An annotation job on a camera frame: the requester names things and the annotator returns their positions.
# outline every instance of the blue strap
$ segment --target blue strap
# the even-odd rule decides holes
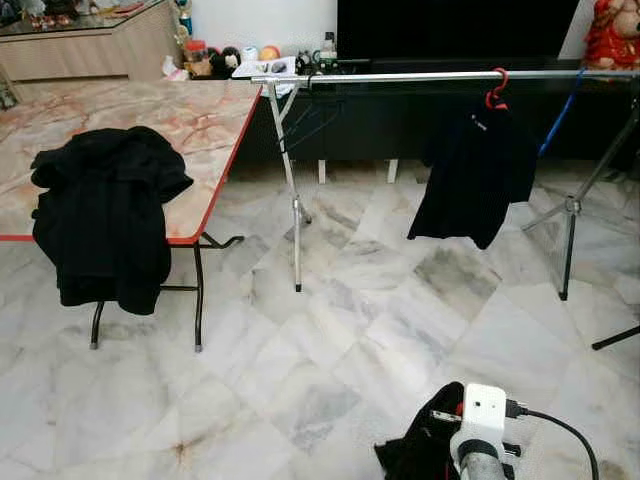
[[[576,94],[578,93],[578,89],[582,84],[582,75],[584,74],[584,71],[586,69],[587,67],[583,67],[583,69],[580,70],[580,73],[578,73],[578,78],[576,80],[575,86],[573,87],[573,91],[571,92],[571,95],[567,99],[567,103],[564,104],[564,108],[562,109],[562,112],[560,112],[560,115],[558,115],[558,118],[556,119],[556,122],[553,124],[553,127],[551,127],[551,130],[549,130],[549,133],[547,134],[547,138],[544,139],[544,143],[540,147],[540,150],[538,150],[538,157],[544,156],[544,154],[547,151],[547,148],[549,148],[549,144],[551,143],[551,140],[553,140],[553,137],[555,137],[558,129],[560,128],[560,125],[564,121],[564,117],[567,115],[567,112],[571,108],[571,105],[573,104],[573,101],[576,98]]]

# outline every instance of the white wall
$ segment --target white wall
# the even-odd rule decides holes
[[[587,33],[589,33],[591,22],[593,22],[593,6],[595,3],[596,0],[580,0],[569,31],[567,32],[567,37],[562,45],[560,58],[576,59],[583,57],[584,51],[587,48],[584,39]]]
[[[335,32],[338,0],[192,0],[193,36],[220,49],[276,45],[283,55],[318,49]]]

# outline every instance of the clothes drying rack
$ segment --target clothes drying rack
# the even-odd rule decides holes
[[[575,194],[567,195],[564,201],[542,214],[539,218],[523,227],[524,231],[533,229],[535,226],[549,220],[557,214],[564,214],[566,217],[566,229],[568,235],[562,252],[562,263],[564,271],[561,278],[559,290],[560,298],[565,301],[568,296],[569,277],[571,274],[571,258],[574,248],[576,218],[582,210],[582,200],[593,187],[611,163],[616,153],[620,150],[624,142],[629,138],[636,128],[640,118],[640,105],[638,100],[638,90],[640,89],[640,71],[603,71],[603,70],[517,70],[507,72],[510,80],[554,80],[554,79],[575,79],[582,76],[584,80],[608,80],[617,82],[628,82],[633,89],[633,101],[630,107],[629,118],[620,130],[613,143],[609,146],[605,154],[598,162],[591,176],[580,186]],[[431,72],[431,73],[406,73],[406,74],[368,74],[368,75],[310,75],[310,76],[263,76],[254,77],[251,82],[266,86],[269,93],[269,103],[271,113],[278,135],[280,152],[284,163],[285,176],[292,198],[293,208],[293,263],[295,275],[295,290],[302,291],[302,270],[300,259],[301,222],[310,224],[312,219],[304,208],[300,195],[296,189],[293,166],[289,153],[285,145],[285,133],[283,122],[289,113],[291,106],[298,94],[300,87],[311,88],[313,85],[325,84],[364,84],[364,83],[419,83],[419,82],[442,82],[442,81],[473,81],[473,80],[501,80],[503,74],[498,71],[476,71],[476,72]],[[284,102],[282,108],[278,103],[276,86],[292,85],[291,93]],[[638,333],[634,328],[623,334],[612,337],[620,340]],[[603,348],[610,345],[609,339],[594,344]]]

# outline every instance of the red figurine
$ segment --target red figurine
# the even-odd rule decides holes
[[[585,64],[600,70],[640,69],[640,0],[598,0]]]

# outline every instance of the red clothes hanger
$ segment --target red clothes hanger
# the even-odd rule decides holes
[[[505,89],[507,83],[509,83],[509,74],[504,68],[494,68],[494,72],[500,72],[502,74],[502,83],[490,90],[485,95],[485,105],[489,110],[509,110],[507,104],[500,98],[500,93]]]

